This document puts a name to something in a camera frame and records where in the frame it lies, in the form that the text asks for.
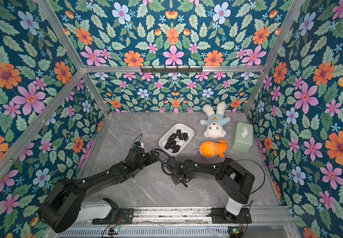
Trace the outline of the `black car key front isolated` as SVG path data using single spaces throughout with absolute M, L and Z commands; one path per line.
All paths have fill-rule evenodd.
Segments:
M 171 146 L 171 143 L 170 143 L 170 142 L 167 142 L 167 143 L 165 144 L 164 148 L 165 148 L 166 150 L 168 150 L 168 149 L 170 149 L 170 146 Z

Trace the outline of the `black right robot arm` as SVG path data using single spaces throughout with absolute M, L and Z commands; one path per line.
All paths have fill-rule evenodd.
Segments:
M 239 216 L 241 209 L 248 204 L 255 176 L 231 158 L 220 163 L 198 163 L 193 160 L 184 162 L 170 157 L 162 162 L 162 170 L 169 175 L 174 184 L 187 184 L 193 179 L 210 179 L 217 182 L 228 195 L 226 211 Z

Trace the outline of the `black silver flip key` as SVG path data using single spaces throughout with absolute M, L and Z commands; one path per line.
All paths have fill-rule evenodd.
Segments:
M 183 138 L 184 141 L 187 141 L 188 140 L 188 133 L 183 132 L 182 133 L 182 138 Z

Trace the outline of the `white plastic storage box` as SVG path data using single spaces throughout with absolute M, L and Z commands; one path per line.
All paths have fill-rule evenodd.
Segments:
M 175 141 L 177 143 L 177 145 L 180 145 L 180 151 L 178 153 L 173 153 L 172 149 L 168 149 L 166 150 L 164 148 L 165 144 L 168 142 L 168 138 L 173 134 L 176 133 L 176 130 L 181 130 L 181 133 L 186 132 L 188 133 L 188 140 L 184 141 L 182 137 L 176 137 Z M 190 141 L 192 140 L 194 136 L 194 130 L 191 129 L 190 127 L 186 126 L 185 124 L 182 123 L 178 123 L 175 124 L 167 133 L 165 133 L 162 138 L 159 140 L 159 146 L 165 151 L 167 152 L 169 155 L 171 156 L 177 156 L 179 155 L 183 149 L 185 149 L 187 147 L 187 145 L 190 143 Z

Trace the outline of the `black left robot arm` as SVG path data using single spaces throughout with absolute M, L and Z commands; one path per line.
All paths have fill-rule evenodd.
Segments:
M 155 150 L 145 152 L 141 146 L 132 147 L 125 160 L 112 165 L 107 170 L 76 180 L 65 178 L 59 181 L 40 205 L 39 219 L 56 233 L 70 228 L 83 220 L 103 219 L 108 216 L 112 205 L 108 199 L 95 205 L 85 203 L 89 196 L 107 187 L 133 178 L 138 172 L 158 161 Z

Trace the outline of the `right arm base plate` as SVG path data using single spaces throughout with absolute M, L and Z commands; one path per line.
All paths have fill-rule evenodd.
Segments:
M 242 207 L 238 215 L 233 215 L 225 208 L 211 208 L 209 216 L 213 224 L 251 224 L 249 209 Z

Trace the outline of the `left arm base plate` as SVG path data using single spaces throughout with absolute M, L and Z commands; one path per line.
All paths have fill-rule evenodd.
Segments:
M 134 218 L 134 209 L 132 208 L 115 208 L 106 218 L 93 219 L 93 225 L 109 225 L 109 224 L 131 224 Z

